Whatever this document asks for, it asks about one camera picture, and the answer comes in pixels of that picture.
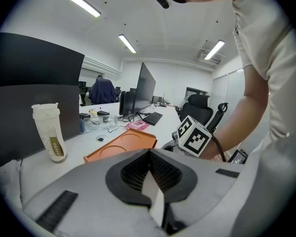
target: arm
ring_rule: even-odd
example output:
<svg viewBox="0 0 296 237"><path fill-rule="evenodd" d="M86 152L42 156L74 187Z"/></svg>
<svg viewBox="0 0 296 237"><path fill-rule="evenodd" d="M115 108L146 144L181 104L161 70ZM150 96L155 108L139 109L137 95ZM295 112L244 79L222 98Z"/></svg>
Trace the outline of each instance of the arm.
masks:
<svg viewBox="0 0 296 237"><path fill-rule="evenodd" d="M245 92L227 124L215 133L223 151L227 151L246 139L259 124L268 103L268 84L252 65L244 68ZM211 159L219 151L211 141L202 159Z"/></svg>

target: dark jacket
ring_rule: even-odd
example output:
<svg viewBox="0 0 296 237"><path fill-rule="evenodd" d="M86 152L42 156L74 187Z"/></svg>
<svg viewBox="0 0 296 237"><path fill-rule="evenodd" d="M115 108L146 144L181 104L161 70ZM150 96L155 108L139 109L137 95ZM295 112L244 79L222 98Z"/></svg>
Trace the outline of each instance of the dark jacket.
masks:
<svg viewBox="0 0 296 237"><path fill-rule="evenodd" d="M89 92L89 98L95 105L114 103L116 96L112 82L108 79L97 78Z"/></svg>

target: ceiling light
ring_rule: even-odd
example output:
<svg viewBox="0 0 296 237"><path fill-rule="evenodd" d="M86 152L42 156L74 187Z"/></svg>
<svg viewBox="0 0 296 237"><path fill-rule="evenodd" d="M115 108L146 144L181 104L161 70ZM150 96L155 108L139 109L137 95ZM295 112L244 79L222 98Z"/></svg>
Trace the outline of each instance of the ceiling light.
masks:
<svg viewBox="0 0 296 237"><path fill-rule="evenodd" d="M224 44L225 42L220 39L204 60L209 60Z"/></svg>
<svg viewBox="0 0 296 237"><path fill-rule="evenodd" d="M101 15L101 13L99 11L97 11L93 6L91 6L89 3L87 3L84 0L71 0L71 1L78 4L80 7L85 9L87 12L89 12L90 14L95 16L96 18Z"/></svg>
<svg viewBox="0 0 296 237"><path fill-rule="evenodd" d="M124 42L124 44L129 48L129 50L132 51L132 53L136 53L136 50L133 48L133 46L131 45L131 43L129 43L129 41L124 36L124 34L121 34L118 37Z"/></svg>

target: desk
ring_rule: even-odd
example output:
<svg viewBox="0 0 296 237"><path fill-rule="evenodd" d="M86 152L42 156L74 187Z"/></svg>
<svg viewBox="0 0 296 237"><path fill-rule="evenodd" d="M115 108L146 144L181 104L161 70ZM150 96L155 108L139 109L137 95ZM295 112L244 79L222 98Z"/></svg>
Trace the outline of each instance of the desk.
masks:
<svg viewBox="0 0 296 237"><path fill-rule="evenodd" d="M119 103L84 106L80 107L79 111L80 113L87 113L90 109L96 109L97 111L102 110L118 116ZM174 107L147 108L141 112L158 112L163 114L163 117L156 126L150 125L144 130L144 132L151 133L157 137L158 142L156 148L161 148L164 144L172 140L172 132L174 132L181 123ZM119 121L119 125L126 124L125 122ZM68 158L61 164L53 163L46 150L24 158L20 170L22 204L26 204L33 195L59 177L73 168L84 164L84 156L89 155L124 131L124 127L120 127L112 133L108 133L107 130L94 131L78 135L65 141ZM96 141L95 138L100 134L107 135L109 140L106 142Z"/></svg>

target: keyboard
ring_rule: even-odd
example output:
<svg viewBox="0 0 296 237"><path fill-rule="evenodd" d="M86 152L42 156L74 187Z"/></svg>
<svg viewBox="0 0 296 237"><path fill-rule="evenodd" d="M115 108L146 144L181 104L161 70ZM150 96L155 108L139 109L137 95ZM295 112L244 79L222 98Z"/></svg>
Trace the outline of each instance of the keyboard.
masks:
<svg viewBox="0 0 296 237"><path fill-rule="evenodd" d="M160 113L152 113L143 119L144 122L151 125L156 125L163 115Z"/></svg>

